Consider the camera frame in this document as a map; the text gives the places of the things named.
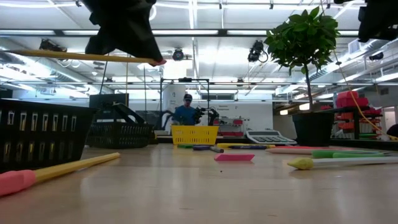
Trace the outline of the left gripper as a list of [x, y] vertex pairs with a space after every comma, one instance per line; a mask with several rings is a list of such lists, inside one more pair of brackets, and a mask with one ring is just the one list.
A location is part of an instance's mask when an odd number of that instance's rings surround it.
[[[156, 0], [82, 0], [82, 3], [91, 12], [92, 24], [105, 34], [114, 34], [119, 50], [153, 60], [150, 64], [164, 64], [149, 22]], [[109, 38], [98, 34], [90, 37], [85, 53], [106, 55], [115, 49]]]

